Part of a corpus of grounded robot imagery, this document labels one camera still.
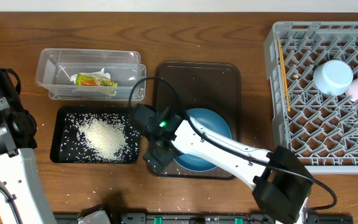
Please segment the dark blue plate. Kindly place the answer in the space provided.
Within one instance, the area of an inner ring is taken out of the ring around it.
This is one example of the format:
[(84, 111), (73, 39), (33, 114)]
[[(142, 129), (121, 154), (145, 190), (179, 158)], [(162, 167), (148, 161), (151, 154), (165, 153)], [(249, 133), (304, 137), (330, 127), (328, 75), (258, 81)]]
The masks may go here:
[[(193, 108), (186, 111), (197, 122), (201, 123), (208, 129), (219, 133), (227, 138), (232, 138), (232, 133), (226, 121), (214, 111), (204, 108)], [(206, 172), (216, 168), (216, 166), (200, 157), (189, 154), (182, 154), (175, 158), (175, 162), (195, 172)]]

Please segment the white tissue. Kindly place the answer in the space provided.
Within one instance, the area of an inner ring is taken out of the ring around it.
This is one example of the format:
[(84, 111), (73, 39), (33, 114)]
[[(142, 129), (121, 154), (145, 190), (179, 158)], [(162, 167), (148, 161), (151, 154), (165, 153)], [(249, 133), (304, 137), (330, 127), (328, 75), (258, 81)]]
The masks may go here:
[(98, 72), (91, 73), (77, 73), (70, 77), (70, 81), (75, 85), (98, 85), (100, 80), (108, 80), (110, 81), (111, 75), (109, 73), (104, 72), (104, 68), (102, 68)]

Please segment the yellow green snack wrapper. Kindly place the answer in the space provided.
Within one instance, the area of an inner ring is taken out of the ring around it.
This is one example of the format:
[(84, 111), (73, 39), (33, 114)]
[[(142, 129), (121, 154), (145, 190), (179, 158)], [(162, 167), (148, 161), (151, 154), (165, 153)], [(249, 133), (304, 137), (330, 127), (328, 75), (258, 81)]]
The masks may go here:
[(76, 86), (85, 86), (86, 91), (98, 91), (106, 95), (114, 95), (118, 83), (111, 81), (111, 75), (103, 71), (93, 73), (77, 73), (70, 77)]

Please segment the light blue bowl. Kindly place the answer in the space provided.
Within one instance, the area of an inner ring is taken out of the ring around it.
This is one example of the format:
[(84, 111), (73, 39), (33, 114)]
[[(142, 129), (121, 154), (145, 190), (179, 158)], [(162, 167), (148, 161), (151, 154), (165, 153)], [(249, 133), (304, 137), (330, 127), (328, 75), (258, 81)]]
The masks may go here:
[(313, 73), (316, 88), (326, 95), (344, 94), (353, 81), (351, 67), (341, 60), (330, 60)]

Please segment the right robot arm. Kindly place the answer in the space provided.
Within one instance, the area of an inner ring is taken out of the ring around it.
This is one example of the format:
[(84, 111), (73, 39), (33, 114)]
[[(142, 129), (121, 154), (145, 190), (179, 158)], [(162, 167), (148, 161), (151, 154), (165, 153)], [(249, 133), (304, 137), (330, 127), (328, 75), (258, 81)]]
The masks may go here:
[(258, 207), (279, 223), (303, 223), (312, 176), (298, 158), (279, 147), (271, 152), (247, 146), (214, 132), (187, 113), (173, 108), (157, 112), (138, 104), (131, 125), (155, 144), (144, 154), (158, 175), (181, 154), (208, 161), (243, 181)]

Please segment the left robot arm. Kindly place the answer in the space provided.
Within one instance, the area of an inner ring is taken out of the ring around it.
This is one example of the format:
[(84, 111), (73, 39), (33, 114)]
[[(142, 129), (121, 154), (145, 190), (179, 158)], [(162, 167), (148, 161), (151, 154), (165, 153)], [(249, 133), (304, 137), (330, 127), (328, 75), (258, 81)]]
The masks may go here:
[(23, 108), (17, 73), (0, 68), (0, 217), (3, 223), (55, 223), (37, 170), (34, 117)]

